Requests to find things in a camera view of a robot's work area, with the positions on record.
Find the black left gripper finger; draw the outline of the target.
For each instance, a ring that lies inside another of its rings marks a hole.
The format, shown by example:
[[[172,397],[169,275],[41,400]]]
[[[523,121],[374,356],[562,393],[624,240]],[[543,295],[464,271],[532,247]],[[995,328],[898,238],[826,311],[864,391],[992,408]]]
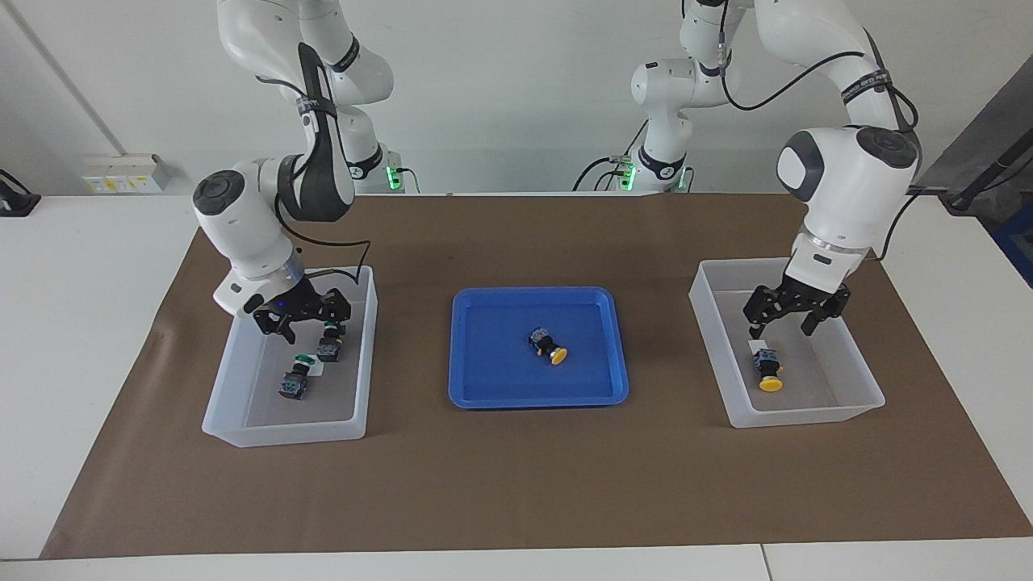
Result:
[[[782,287],[757,286],[742,310],[750,324],[750,338],[760,340],[766,325],[785,316],[785,290]]]
[[[831,295],[826,301],[814,304],[811,312],[801,323],[803,334],[812,336],[819,324],[841,317],[849,300],[850,295]]]

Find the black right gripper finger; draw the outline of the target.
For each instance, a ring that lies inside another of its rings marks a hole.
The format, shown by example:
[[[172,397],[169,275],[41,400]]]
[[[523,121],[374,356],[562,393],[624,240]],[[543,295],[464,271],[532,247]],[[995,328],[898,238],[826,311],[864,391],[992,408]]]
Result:
[[[328,290],[321,295],[321,322],[324,325],[322,336],[325,338],[342,338],[345,326],[351,317],[351,304],[340,290]]]
[[[295,332],[291,328],[290,316],[277,316],[276,313],[255,313],[254,322],[263,335],[279,335],[288,345],[295,345]]]

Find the yellow push button switch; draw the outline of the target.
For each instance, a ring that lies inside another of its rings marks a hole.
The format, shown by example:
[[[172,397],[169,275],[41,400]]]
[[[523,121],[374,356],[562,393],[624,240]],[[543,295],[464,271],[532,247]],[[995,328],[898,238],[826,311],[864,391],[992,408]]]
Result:
[[[784,386],[780,378],[782,365],[777,350],[760,347],[754,353],[754,367],[759,372],[759,389],[765,393],[779,392]]]
[[[559,345],[553,335],[543,327],[535,328],[528,335],[528,342],[536,357],[543,357],[552,366],[561,365],[568,355],[566,347]]]

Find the translucent white plastic box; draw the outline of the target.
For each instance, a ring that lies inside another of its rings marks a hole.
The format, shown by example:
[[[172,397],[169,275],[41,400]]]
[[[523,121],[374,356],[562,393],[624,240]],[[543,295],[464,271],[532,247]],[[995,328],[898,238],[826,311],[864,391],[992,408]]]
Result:
[[[843,319],[819,324],[811,336],[791,313],[766,326],[761,336],[781,364],[782,389],[764,392],[750,347],[750,326],[742,313],[757,286],[774,286],[786,257],[705,259],[689,298],[700,327],[730,425],[757,428],[849,420],[885,404],[855,338]]]
[[[318,293],[338,288],[351,304],[344,349],[319,378],[307,376],[302,400],[279,394],[298,354],[316,357],[324,325],[291,325],[295,345],[263,335],[252,319],[234,319],[206,412],[204,433],[247,446],[351,441],[366,434],[378,298],[371,265],[342,267],[313,280]]]

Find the blue plastic tray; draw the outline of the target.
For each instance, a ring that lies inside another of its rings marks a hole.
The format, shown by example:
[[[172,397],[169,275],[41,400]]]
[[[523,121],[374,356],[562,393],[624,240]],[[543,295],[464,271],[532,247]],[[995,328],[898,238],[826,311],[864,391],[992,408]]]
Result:
[[[539,327],[568,350],[561,365],[529,345]],[[455,295],[449,397],[458,408],[603,408],[628,395],[616,304],[605,288],[480,287]]]

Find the black stand pole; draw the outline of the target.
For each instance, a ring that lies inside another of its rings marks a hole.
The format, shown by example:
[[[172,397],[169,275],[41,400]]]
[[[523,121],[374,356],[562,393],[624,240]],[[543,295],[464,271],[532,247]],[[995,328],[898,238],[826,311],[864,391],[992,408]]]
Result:
[[[1011,180],[1033,163],[1033,126],[1029,127],[995,161],[989,163],[959,194],[947,198],[946,209],[954,214],[967,212],[974,198]]]

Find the blue crate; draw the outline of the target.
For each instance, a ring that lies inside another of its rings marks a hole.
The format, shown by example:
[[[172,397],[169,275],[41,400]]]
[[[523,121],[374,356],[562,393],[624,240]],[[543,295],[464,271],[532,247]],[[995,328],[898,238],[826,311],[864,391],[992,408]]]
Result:
[[[1033,288],[1033,222],[1008,221],[991,235],[1018,275]]]

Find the brown paper table mat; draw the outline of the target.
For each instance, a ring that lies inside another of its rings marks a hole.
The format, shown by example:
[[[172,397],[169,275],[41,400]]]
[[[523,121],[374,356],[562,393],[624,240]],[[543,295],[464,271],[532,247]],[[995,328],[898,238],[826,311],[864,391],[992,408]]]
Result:
[[[703,259],[785,255],[787,195],[359,198],[378,294],[366,436],[238,449],[204,434],[230,317],[196,234],[44,558],[1033,536],[880,265],[844,319],[885,393],[844,422],[730,427],[688,298]],[[453,295],[601,286],[630,393],[612,408],[450,403]]]

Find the black clamp device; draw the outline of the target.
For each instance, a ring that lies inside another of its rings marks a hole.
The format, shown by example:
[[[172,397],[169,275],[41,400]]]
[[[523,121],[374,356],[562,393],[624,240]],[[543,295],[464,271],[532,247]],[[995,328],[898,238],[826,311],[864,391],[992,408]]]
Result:
[[[0,169],[0,217],[29,216],[40,201],[39,194],[33,194],[15,176]]]

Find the white wall socket strip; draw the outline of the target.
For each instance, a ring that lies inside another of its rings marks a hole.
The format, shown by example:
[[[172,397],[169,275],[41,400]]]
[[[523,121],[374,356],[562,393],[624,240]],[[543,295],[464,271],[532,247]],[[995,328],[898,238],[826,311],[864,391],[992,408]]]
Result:
[[[82,156],[81,180],[90,194],[165,194],[169,170],[156,154]]]

